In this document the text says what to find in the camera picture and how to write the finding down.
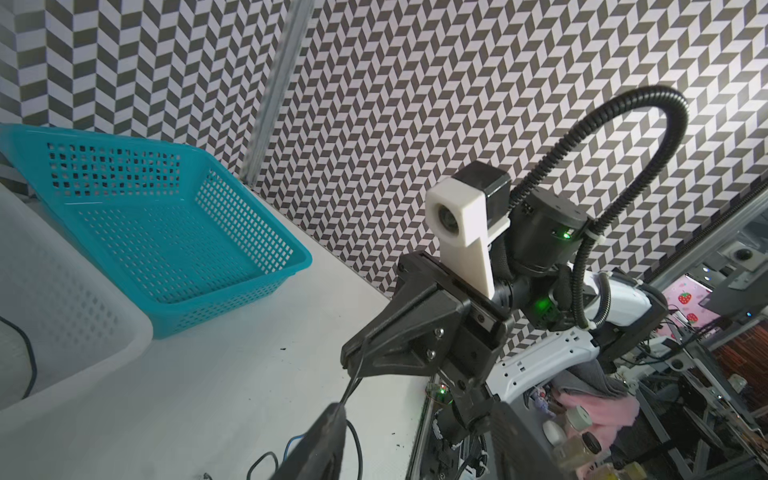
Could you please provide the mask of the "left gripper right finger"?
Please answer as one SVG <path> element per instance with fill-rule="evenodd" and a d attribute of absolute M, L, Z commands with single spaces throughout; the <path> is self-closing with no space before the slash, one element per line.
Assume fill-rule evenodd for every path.
<path fill-rule="evenodd" d="M 566 479 L 543 432 L 548 417 L 523 400 L 495 403 L 491 410 L 494 479 Z"/>

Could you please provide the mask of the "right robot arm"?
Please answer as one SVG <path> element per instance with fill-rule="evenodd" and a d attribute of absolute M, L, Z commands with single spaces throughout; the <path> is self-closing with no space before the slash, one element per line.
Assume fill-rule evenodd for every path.
<path fill-rule="evenodd" d="M 543 187 L 589 136 L 644 108 L 665 117 L 658 149 L 599 216 Z M 659 324 L 665 300 L 637 280 L 590 271 L 589 258 L 674 158 L 688 121 L 681 92 L 638 87 L 578 120 L 519 181 L 475 161 L 429 189 L 425 219 L 439 252 L 400 258 L 390 303 L 342 347 L 352 383 L 438 376 L 452 397 L 446 414 L 469 429 L 562 370 L 632 349 Z"/>

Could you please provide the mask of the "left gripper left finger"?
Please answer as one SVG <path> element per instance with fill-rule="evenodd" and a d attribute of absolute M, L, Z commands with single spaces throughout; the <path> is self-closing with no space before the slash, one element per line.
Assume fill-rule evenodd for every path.
<path fill-rule="evenodd" d="M 343 462 L 346 429 L 344 406 L 341 403 L 330 404 L 271 479 L 338 479 Z"/>

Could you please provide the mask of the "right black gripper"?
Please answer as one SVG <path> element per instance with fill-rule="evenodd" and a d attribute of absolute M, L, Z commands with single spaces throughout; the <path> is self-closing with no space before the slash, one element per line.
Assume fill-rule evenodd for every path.
<path fill-rule="evenodd" d="M 428 377 L 448 384 L 457 420 L 489 415 L 497 396 L 486 384 L 522 311 L 531 321 L 564 329 L 571 323 L 572 273 L 557 265 L 542 277 L 508 267 L 489 299 L 424 251 L 404 255 L 397 265 L 395 295 L 340 355 L 353 378 L 381 375 Z"/>

